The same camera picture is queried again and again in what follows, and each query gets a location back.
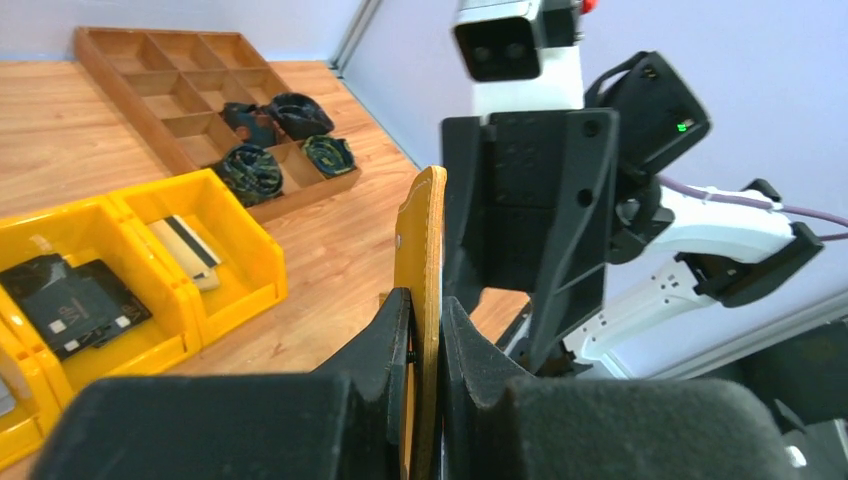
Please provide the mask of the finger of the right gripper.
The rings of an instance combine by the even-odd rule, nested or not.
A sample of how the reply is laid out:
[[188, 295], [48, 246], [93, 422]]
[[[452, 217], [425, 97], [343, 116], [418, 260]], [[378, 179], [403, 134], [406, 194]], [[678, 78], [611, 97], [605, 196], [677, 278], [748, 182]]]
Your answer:
[[486, 288], [499, 288], [504, 265], [496, 234], [490, 138], [476, 116], [452, 117], [441, 124], [445, 189], [445, 294], [474, 311]]
[[526, 369], [533, 374], [603, 298], [619, 117], [612, 109], [584, 109], [565, 113], [564, 121], [558, 203], [532, 297]]

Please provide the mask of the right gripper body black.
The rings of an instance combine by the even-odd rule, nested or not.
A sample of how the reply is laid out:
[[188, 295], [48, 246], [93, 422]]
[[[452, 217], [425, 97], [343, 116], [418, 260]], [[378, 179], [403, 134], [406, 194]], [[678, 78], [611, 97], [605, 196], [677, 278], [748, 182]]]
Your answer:
[[558, 203], [564, 114], [575, 110], [494, 114], [481, 125], [490, 138], [489, 194], [504, 265], [498, 289], [534, 292]]

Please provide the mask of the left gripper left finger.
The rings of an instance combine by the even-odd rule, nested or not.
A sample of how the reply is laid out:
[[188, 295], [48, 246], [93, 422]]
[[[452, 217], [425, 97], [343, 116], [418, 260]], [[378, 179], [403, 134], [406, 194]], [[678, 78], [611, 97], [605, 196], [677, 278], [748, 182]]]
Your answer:
[[84, 388], [34, 479], [399, 479], [410, 292], [309, 373], [109, 377]]

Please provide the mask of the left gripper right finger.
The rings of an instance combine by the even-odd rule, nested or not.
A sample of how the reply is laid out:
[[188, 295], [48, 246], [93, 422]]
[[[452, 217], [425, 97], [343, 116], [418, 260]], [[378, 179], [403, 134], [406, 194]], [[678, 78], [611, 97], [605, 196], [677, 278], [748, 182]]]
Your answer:
[[451, 479], [791, 479], [766, 407], [724, 380], [539, 378], [442, 307]]

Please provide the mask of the yellow leather card holder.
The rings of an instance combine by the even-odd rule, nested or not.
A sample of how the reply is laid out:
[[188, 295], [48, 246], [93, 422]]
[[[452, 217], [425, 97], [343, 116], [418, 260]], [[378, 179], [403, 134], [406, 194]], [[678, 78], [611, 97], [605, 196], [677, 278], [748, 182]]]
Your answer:
[[411, 294], [411, 347], [402, 414], [401, 460], [408, 479], [429, 479], [438, 467], [437, 437], [444, 196], [447, 171], [423, 169], [398, 207], [393, 285]]

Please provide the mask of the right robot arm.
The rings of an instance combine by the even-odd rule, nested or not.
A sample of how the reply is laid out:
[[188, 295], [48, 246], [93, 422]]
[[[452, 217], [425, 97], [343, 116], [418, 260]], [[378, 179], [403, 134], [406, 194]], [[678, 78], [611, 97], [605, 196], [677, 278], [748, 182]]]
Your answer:
[[574, 47], [464, 61], [476, 111], [442, 124], [443, 288], [467, 309], [487, 288], [526, 293], [509, 348], [528, 371], [587, 370], [682, 314], [752, 304], [823, 249], [764, 180], [727, 192], [663, 176], [710, 125], [659, 53], [589, 87]]

